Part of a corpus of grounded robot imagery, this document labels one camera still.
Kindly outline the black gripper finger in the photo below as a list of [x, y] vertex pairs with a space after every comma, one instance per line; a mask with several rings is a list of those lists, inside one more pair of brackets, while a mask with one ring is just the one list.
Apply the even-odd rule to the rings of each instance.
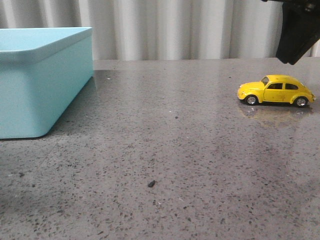
[[294, 65], [320, 39], [320, 1], [283, 0], [276, 57]]

